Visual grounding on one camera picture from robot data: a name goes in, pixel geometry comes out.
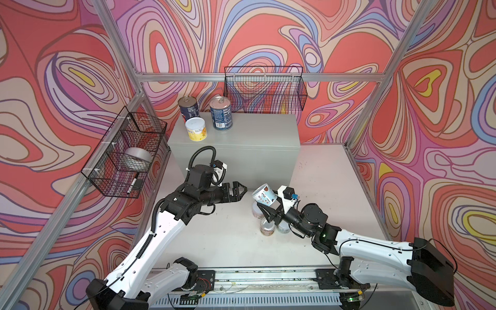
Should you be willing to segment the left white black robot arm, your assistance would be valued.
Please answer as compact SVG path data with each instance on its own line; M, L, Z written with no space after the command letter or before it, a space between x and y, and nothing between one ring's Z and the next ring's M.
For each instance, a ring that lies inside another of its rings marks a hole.
M94 279L86 288L93 309L148 309L176 289L199 291L211 285L198 277L198 266L187 258L176 259L165 271L150 276L151 269L172 240L204 206L240 201L247 187L228 183L227 165L216 159L216 149L204 146L193 153L184 182L160 199L152 211L151 226L124 261L105 279Z

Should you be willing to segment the small white blue can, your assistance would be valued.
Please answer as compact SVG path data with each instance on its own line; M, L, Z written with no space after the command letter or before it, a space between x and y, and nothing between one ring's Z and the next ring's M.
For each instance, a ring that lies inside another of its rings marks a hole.
M277 225L277 229L282 234L288 234L291 232L291 228L290 228L289 224L287 222L284 222L284 221L281 221Z

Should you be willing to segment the small white can pull tab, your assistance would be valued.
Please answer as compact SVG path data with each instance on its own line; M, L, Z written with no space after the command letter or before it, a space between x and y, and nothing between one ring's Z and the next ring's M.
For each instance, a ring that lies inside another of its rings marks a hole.
M258 218L258 219L262 219L262 218L265 218L263 212L261 211L261 209L259 208L257 202L253 202L252 204L252 214L255 218Z

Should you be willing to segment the small yellow can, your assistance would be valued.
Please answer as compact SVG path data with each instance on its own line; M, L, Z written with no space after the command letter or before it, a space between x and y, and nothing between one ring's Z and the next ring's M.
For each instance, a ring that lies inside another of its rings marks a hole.
M191 141L201 142L207 138L206 122L203 118L190 118L185 122L185 127Z

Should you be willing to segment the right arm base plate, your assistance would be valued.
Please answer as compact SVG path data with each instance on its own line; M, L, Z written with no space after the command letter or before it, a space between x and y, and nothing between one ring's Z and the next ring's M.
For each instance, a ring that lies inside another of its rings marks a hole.
M315 281L319 289L351 289L351 290L368 290L370 284L359 284L351 275L345 275L335 269L316 269Z

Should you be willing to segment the tall light blue can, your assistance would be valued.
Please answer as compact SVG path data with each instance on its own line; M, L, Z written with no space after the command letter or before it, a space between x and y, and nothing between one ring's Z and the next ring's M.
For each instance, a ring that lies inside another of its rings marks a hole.
M233 125L231 100L216 95L209 101L209 110L216 130L229 130Z

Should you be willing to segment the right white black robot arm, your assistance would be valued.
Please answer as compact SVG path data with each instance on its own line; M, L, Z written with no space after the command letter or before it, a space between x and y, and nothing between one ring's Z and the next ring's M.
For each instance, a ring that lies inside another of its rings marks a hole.
M335 276L340 285L392 285L410 289L439 306L455 305L456 266L435 247L435 239L394 242L358 235L329 224L317 204L299 208L294 188L284 185L274 191L264 184L253 199L269 223L287 226L299 238L309 238L319 252L338 256Z

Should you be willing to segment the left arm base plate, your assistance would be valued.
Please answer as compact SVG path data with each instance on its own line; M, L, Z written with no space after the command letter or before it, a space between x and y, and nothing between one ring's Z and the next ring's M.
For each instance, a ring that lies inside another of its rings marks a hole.
M174 289L173 292L190 292L196 291L197 293L201 292L210 292L214 289L214 281L216 278L216 271L213 269L205 269L200 270L196 274L196 280L194 283L185 284L181 288Z

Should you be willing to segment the tall dark blue can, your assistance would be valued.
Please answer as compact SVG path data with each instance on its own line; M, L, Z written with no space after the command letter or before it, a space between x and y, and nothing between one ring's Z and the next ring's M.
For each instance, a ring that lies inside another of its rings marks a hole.
M184 96L178 100L181 115L184 121L200 116L198 101L193 96Z

